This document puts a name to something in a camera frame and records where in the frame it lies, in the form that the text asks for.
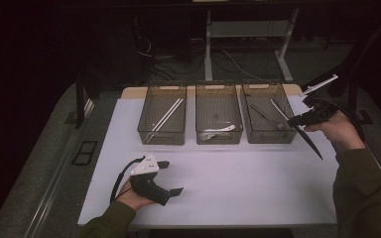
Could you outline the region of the silver and black chopstick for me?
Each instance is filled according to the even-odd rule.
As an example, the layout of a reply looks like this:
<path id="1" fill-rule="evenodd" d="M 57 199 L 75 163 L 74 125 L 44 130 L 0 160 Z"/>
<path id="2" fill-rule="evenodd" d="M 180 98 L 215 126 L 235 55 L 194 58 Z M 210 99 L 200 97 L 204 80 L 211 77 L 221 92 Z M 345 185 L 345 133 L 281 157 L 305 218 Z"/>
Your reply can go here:
<path id="1" fill-rule="evenodd" d="M 280 115 L 286 120 L 287 124 L 290 127 L 293 127 L 300 136 L 305 140 L 305 142 L 312 148 L 312 150 L 318 155 L 318 157 L 323 160 L 323 157 L 318 150 L 315 143 L 311 140 L 311 138 L 307 135 L 306 132 L 304 132 L 302 129 L 299 128 L 299 126 L 291 126 L 289 122 L 289 117 L 285 114 L 285 112 L 280 108 L 280 106 L 276 103 L 274 99 L 270 99 L 271 104 L 274 106 L 274 108 L 280 113 Z"/>
<path id="2" fill-rule="evenodd" d="M 265 119 L 267 119 L 270 123 L 272 123 L 274 126 L 276 126 L 278 129 L 280 130 L 285 130 L 286 127 L 284 126 L 284 124 L 280 123 L 280 122 L 277 122 L 275 120 L 273 120 L 272 118 L 270 118 L 268 115 L 266 115 L 263 111 L 261 111 L 258 107 L 256 107 L 255 105 L 253 104 L 250 104 L 250 107 L 255 110 L 257 113 L 259 113 L 261 116 L 263 116 Z"/>

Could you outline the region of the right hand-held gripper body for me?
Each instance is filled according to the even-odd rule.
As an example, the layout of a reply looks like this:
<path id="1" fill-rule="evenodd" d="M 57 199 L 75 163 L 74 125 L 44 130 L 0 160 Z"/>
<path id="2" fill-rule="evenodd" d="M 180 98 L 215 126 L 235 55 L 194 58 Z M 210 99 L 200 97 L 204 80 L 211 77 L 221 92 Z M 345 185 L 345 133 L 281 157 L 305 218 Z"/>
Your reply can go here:
<path id="1" fill-rule="evenodd" d="M 331 78 L 326 79 L 316 85 L 310 85 L 305 91 L 301 93 L 305 99 L 303 102 L 308 106 L 309 111 L 301 115 L 302 125 L 314 125 L 328 120 L 335 112 L 336 107 L 329 101 L 318 98 L 315 96 L 315 91 L 321 87 L 338 79 L 334 74 Z"/>

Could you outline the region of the person's right hand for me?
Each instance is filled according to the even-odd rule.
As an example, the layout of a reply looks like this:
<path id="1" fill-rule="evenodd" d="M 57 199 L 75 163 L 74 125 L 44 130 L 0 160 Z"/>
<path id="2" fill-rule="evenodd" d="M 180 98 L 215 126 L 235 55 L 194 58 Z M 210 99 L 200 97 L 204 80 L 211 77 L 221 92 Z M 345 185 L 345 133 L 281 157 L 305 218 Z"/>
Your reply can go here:
<path id="1" fill-rule="evenodd" d="M 365 144 L 360 139 L 357 130 L 341 111 L 337 111 L 325 122 L 306 126 L 304 130 L 306 132 L 323 132 L 325 137 L 341 151 L 365 149 Z"/>

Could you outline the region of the smoked transparent plastic bin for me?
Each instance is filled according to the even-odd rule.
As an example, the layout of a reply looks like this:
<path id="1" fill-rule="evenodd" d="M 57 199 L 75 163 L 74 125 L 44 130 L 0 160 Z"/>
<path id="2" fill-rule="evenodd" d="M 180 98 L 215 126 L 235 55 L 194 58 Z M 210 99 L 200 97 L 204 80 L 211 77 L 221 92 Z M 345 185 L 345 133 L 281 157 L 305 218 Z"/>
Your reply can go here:
<path id="1" fill-rule="evenodd" d="M 205 129 L 221 129 L 234 124 L 235 129 L 203 141 Z M 199 145 L 237 145 L 243 125 L 236 85 L 231 81 L 202 81 L 195 86 L 195 130 Z"/>
<path id="2" fill-rule="evenodd" d="M 175 145 L 185 143 L 187 87 L 150 85 L 138 124 L 144 145 Z"/>
<path id="3" fill-rule="evenodd" d="M 271 104 L 274 99 L 285 114 L 294 116 L 287 94 L 281 83 L 261 80 L 243 80 L 240 89 L 240 106 L 243 114 L 249 144 L 291 144 L 297 131 L 290 127 L 286 120 Z M 273 120 L 284 124 L 280 130 L 250 107 L 255 105 Z"/>

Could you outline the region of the white metal desk frame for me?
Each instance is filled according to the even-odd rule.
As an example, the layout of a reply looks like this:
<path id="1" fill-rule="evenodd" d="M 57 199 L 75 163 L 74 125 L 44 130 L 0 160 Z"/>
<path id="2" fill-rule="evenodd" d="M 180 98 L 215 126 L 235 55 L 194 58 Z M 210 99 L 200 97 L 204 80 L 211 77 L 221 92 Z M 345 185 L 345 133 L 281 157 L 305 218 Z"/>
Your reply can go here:
<path id="1" fill-rule="evenodd" d="M 281 47 L 274 51 L 283 78 L 293 81 L 285 55 L 296 26 L 300 9 L 295 8 L 288 20 L 268 21 L 213 21 L 211 12 L 206 12 L 204 79 L 213 80 L 211 39 L 219 38 L 282 38 Z"/>

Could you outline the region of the white table mat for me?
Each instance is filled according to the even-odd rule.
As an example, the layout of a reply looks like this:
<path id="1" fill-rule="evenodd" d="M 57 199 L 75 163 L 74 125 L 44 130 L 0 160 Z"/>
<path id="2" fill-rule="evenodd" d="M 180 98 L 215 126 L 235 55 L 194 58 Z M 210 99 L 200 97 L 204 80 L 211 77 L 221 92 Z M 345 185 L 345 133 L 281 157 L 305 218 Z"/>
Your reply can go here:
<path id="1" fill-rule="evenodd" d="M 139 228 L 261 227 L 335 223 L 332 185 L 338 164 L 321 132 L 314 149 L 301 138 L 290 144 L 200 145 L 195 140 L 194 101 L 187 103 L 182 146 L 142 144 L 137 126 L 144 101 L 117 101 L 78 222 L 103 213 L 118 174 L 132 160 L 154 154 L 169 162 L 156 177 L 182 193 L 166 205 L 140 209 Z"/>

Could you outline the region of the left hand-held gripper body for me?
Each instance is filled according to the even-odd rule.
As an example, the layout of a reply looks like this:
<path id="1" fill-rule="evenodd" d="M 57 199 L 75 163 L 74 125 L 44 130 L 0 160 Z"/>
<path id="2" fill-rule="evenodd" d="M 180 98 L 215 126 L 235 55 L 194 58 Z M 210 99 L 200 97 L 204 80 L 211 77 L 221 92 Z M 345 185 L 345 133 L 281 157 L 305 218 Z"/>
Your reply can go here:
<path id="1" fill-rule="evenodd" d="M 160 168 L 154 154 L 145 156 L 130 173 L 133 190 L 155 203 L 165 205 L 170 199 L 170 192 L 158 186 L 154 178 Z"/>

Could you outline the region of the person's left hand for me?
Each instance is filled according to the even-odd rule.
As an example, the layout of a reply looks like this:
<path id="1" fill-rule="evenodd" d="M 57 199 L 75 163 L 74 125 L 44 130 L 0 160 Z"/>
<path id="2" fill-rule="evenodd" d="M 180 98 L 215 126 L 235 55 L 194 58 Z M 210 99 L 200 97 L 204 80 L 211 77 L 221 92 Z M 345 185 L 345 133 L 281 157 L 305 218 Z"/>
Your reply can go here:
<path id="1" fill-rule="evenodd" d="M 121 187 L 119 194 L 116 196 L 116 201 L 119 201 L 135 211 L 140 208 L 153 204 L 153 201 L 136 193 L 131 185 L 131 182 L 127 180 Z"/>

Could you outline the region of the white ceramic spoon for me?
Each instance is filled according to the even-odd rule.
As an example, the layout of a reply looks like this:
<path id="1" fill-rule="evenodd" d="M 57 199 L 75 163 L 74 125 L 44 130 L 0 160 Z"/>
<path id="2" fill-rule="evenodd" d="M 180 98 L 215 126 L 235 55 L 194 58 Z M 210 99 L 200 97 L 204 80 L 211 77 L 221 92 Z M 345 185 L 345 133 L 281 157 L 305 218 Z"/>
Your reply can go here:
<path id="1" fill-rule="evenodd" d="M 207 140 L 210 140 L 217 135 L 221 135 L 225 132 L 233 131 L 234 129 L 235 129 L 234 124 L 232 124 L 228 127 L 221 128 L 221 129 L 205 129 L 200 133 L 199 136 L 203 141 L 207 141 Z"/>

